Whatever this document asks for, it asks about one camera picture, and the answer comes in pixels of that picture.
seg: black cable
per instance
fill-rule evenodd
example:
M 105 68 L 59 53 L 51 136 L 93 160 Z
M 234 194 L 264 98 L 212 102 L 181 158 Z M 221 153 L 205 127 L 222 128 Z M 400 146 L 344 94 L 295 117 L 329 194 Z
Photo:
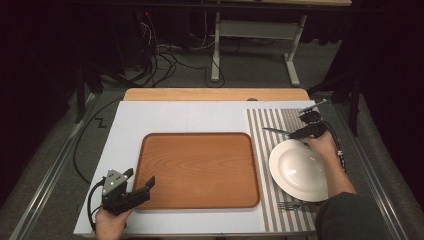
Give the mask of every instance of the black cable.
M 130 80 L 126 79 L 125 77 L 123 77 L 123 76 L 121 76 L 121 75 L 119 75 L 117 73 L 114 73 L 113 71 L 110 71 L 110 70 L 108 70 L 106 68 L 102 68 L 101 66 L 99 66 L 99 65 L 97 65 L 95 63 L 90 63 L 90 65 L 93 67 L 94 70 L 97 71 L 98 74 L 107 75 L 108 77 L 112 78 L 113 80 L 117 81 L 118 83 L 121 83 L 121 84 L 123 84 L 123 85 L 125 85 L 127 87 L 130 87 L 130 88 L 141 88 L 141 87 L 144 87 L 145 84 L 146 84 L 146 82 L 148 81 L 148 79 L 146 79 L 144 83 L 137 84 L 137 83 L 135 83 L 133 81 L 130 81 Z
M 93 197 L 94 191 L 100 186 L 103 186 L 105 184 L 106 178 L 103 178 L 100 182 L 96 183 L 96 185 L 93 186 L 93 188 L 90 190 L 90 193 L 88 194 L 87 199 L 87 216 L 88 221 L 90 222 L 91 229 L 93 229 L 94 232 L 96 232 L 96 224 L 93 221 L 93 214 L 91 212 L 91 198 Z
M 208 69 L 208 67 L 206 67 L 206 66 L 203 66 L 203 67 L 193 67 L 193 66 L 189 66 L 189 65 L 187 65 L 187 64 L 184 64 L 184 63 L 182 63 L 182 62 L 178 61 L 178 59 L 174 56 L 174 54 L 171 54 L 171 57 L 174 59 L 174 61 L 175 61 L 176 63 L 180 64 L 181 66 L 184 66 L 184 67 L 187 67 L 187 68 L 191 68 L 191 69 L 197 69 L 197 70 L 204 69 L 204 72 L 205 72 L 205 73 L 204 73 L 203 78 L 206 78 L 206 70 Z
M 134 78 L 132 78 L 132 79 L 126 79 L 126 78 L 124 78 L 124 77 L 122 77 L 122 79 L 120 80 L 120 81 L 117 81 L 115 78 L 116 78 L 116 76 L 115 76 L 115 78 L 113 78 L 112 76 L 109 76 L 108 74 L 106 74 L 106 75 L 108 75 L 110 78 L 112 78 L 112 79 L 114 79 L 115 81 L 108 81 L 108 80 L 106 80 L 106 79 L 102 79 L 102 82 L 104 82 L 104 83 L 107 83 L 107 84 L 112 84 L 112 85 L 119 85 L 119 84 L 123 84 L 123 85 L 126 85 L 126 86 L 128 86 L 128 83 L 126 83 L 126 82 L 124 82 L 124 79 L 125 79 L 125 81 L 128 81 L 128 82 L 132 82 L 132 83 L 134 83 L 135 81 L 138 81 L 138 80 L 141 80 L 141 79 L 143 79 L 143 78 L 145 78 L 146 76 L 148 76 L 149 74 L 150 74 L 150 72 L 153 70 L 153 63 L 151 62 L 151 61 L 149 61 L 148 63 L 147 63 L 147 66 L 144 68 L 144 71 L 142 72 L 142 73 L 140 73 L 139 75 L 137 75 L 137 76 L 135 76 Z M 139 85 L 139 87 L 142 87 L 142 86 L 145 86 L 146 84 L 147 84 L 147 82 L 149 81 L 149 78 L 147 78 L 147 79 L 145 79 L 144 80 L 144 82 L 143 83 L 139 83 L 138 85 Z
M 157 57 L 156 57 L 156 54 L 153 54 L 153 58 L 155 59 L 155 62 L 154 62 L 154 64 L 153 64 L 153 66 L 154 66 L 154 70 L 153 70 L 153 72 L 150 74 L 150 76 L 149 76 L 149 80 L 151 80 L 152 81 L 152 84 L 154 84 L 155 83 L 155 80 L 153 79 L 153 77 L 156 75 L 156 72 L 157 72 L 157 70 L 158 70 L 158 67 L 157 67 L 157 63 L 158 63 L 158 59 L 157 59 Z
M 90 123 L 91 123 L 91 121 L 93 121 L 93 119 L 101 112 L 101 111 L 103 111 L 105 108 L 107 108 L 108 106 L 110 106 L 110 105 L 112 105 L 114 102 L 116 102 L 116 101 L 119 101 L 119 100 L 122 100 L 122 97 L 119 97 L 119 98 L 117 98 L 117 99 L 115 99 L 115 100 L 113 100 L 112 102 L 110 102 L 110 103 L 108 103 L 108 104 L 106 104 L 105 106 L 103 106 L 102 108 L 100 108 L 94 115 L 93 115 L 93 117 L 91 117 L 90 118 L 90 120 L 88 120 L 88 122 L 87 122 L 87 124 L 85 124 L 85 126 L 84 126 L 84 128 L 83 128 L 83 130 L 82 130 L 82 132 L 81 132 L 81 134 L 79 135 L 79 137 L 78 137 L 78 140 L 77 140 L 77 142 L 76 142 L 76 144 L 75 144 L 75 148 L 74 148 L 74 153 L 73 153 L 73 155 L 72 155 L 72 161 L 73 161 L 73 164 L 74 164 L 74 168 L 75 168 L 75 170 L 76 170 L 76 172 L 78 173 L 78 175 L 82 178 L 82 180 L 84 180 L 84 182 L 86 182 L 86 183 L 88 183 L 88 184 L 90 184 L 91 182 L 89 181 L 89 180 L 87 180 L 87 178 L 86 177 L 84 177 L 83 176 L 83 174 L 80 172 L 80 170 L 78 169 L 78 166 L 77 166 L 77 162 L 76 162 L 76 153 L 77 153 L 77 149 L 78 149 L 78 145 L 79 145 L 79 143 L 80 143 L 80 141 L 81 141 L 81 138 L 82 138 L 82 136 L 84 135 L 84 132 L 85 132 L 85 130 L 87 129 L 87 127 L 88 127 L 88 125 L 90 125 Z
M 92 212 L 91 212 L 91 217 L 93 217 L 93 214 L 97 211 L 97 210 L 99 210 L 100 208 L 102 207 L 102 205 L 100 205 L 100 206 L 98 206 L 98 207 L 96 207 L 96 209 L 94 209 Z
M 162 57 L 166 62 L 168 62 L 169 69 L 166 71 L 165 76 L 163 76 L 161 79 L 157 80 L 156 82 L 153 81 L 153 85 L 151 86 L 151 88 L 155 88 L 158 83 L 170 78 L 177 69 L 176 63 L 170 61 L 168 58 L 164 56 L 164 54 L 159 54 L 159 56 Z
M 337 137 L 336 131 L 334 130 L 333 126 L 331 126 L 329 122 L 323 120 L 322 118 L 316 117 L 315 120 L 318 122 L 322 122 L 327 128 L 327 130 L 330 132 L 331 136 L 333 137 L 334 143 L 336 144 L 337 156 L 339 157 L 340 165 L 342 166 L 343 171 L 346 172 L 346 163 L 345 163 L 343 151 L 342 151 L 342 148 L 340 147 L 340 142 L 339 142 L 339 138 Z

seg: human hand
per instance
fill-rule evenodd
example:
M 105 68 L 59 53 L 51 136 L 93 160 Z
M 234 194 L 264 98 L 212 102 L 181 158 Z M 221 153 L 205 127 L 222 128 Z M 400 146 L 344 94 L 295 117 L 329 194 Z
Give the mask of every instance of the human hand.
M 96 213 L 96 238 L 99 240 L 120 239 L 132 211 L 131 209 L 115 216 L 101 207 Z
M 325 131 L 319 138 L 306 137 L 303 138 L 302 141 L 307 143 L 311 149 L 321 157 L 327 158 L 333 155 L 337 156 L 336 143 L 329 131 Z

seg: wooden board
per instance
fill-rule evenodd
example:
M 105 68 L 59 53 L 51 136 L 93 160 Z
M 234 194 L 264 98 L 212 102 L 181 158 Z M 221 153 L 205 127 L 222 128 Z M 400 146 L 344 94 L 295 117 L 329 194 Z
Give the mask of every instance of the wooden board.
M 124 101 L 302 101 L 301 88 L 131 88 Z
M 259 203 L 245 133 L 152 133 L 143 140 L 133 189 L 155 175 L 139 209 L 249 208 Z

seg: wooden tray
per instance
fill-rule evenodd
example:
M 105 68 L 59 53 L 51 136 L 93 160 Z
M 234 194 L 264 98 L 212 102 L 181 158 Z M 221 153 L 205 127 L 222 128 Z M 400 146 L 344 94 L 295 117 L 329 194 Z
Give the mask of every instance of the wooden tray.
M 156 176 L 139 209 L 249 208 L 259 203 L 245 133 L 152 133 L 143 140 L 134 190 Z

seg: striped placemat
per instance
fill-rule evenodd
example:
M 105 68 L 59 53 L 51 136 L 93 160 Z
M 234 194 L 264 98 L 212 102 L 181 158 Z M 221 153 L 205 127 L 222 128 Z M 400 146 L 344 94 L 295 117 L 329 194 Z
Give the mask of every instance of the striped placemat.
M 259 208 L 263 213 L 263 227 L 266 232 L 290 233 L 315 231 L 314 219 L 317 207 L 306 206 L 297 211 L 285 211 L 277 208 L 278 202 L 297 200 L 284 192 L 272 179 L 268 158 L 274 147 L 287 140 L 283 134 L 263 130 L 272 127 L 295 131 L 304 126 L 299 119 L 301 109 L 247 109 L 250 136 L 253 141 L 261 202 Z

